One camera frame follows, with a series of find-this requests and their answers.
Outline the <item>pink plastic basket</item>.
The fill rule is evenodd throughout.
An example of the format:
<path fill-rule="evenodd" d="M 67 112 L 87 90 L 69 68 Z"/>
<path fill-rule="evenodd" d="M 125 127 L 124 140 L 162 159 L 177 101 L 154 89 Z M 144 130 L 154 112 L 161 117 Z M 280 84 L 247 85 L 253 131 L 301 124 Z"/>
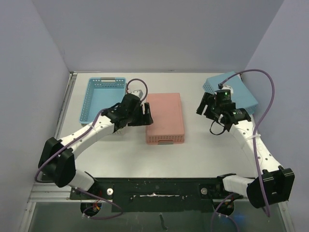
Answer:
<path fill-rule="evenodd" d="M 180 93 L 148 94 L 153 124 L 146 126 L 149 145 L 183 144 L 185 130 Z"/>

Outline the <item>blue plastic basket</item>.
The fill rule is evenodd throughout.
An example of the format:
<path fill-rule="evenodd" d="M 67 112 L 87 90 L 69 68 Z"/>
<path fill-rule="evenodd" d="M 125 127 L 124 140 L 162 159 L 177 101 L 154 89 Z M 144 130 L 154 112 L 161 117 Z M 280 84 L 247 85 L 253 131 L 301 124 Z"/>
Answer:
<path fill-rule="evenodd" d="M 203 84 L 204 91 L 214 94 L 219 89 L 218 85 L 233 74 L 235 72 L 227 72 L 207 78 Z M 258 106 L 258 101 L 244 85 L 240 75 L 232 77 L 224 84 L 230 85 L 233 88 L 234 94 L 231 100 L 236 103 L 236 108 L 244 108 L 249 115 L 253 115 Z"/>
<path fill-rule="evenodd" d="M 79 122 L 87 125 L 94 121 L 98 112 L 121 102 L 126 91 L 123 77 L 92 77 L 84 95 Z"/>

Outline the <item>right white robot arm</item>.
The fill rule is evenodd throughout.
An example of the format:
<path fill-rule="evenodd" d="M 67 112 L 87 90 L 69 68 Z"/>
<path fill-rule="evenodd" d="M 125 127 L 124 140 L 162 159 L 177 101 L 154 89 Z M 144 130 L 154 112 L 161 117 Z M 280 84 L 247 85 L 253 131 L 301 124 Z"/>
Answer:
<path fill-rule="evenodd" d="M 255 169 L 252 178 L 237 174 L 223 175 L 222 181 L 215 185 L 219 197 L 225 198 L 231 192 L 236 193 L 248 198 L 255 208 L 289 200 L 294 172 L 290 168 L 283 168 L 272 156 L 254 130 L 251 116 L 244 108 L 237 108 L 231 100 L 229 89 L 221 89 L 213 94 L 205 92 L 197 114 L 221 125 L 223 132 L 232 134 Z"/>

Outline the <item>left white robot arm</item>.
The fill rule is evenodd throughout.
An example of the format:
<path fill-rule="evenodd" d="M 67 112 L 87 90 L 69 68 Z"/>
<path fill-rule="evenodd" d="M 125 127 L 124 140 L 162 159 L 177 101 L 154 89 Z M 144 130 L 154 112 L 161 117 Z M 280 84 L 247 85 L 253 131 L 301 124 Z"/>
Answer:
<path fill-rule="evenodd" d="M 149 103 L 139 96 L 126 94 L 122 101 L 98 112 L 93 122 L 72 134 L 45 142 L 38 164 L 39 174 L 46 175 L 59 188 L 71 186 L 81 189 L 89 199 L 96 197 L 98 186 L 86 172 L 76 169 L 75 160 L 91 145 L 126 126 L 148 126 L 153 123 Z"/>

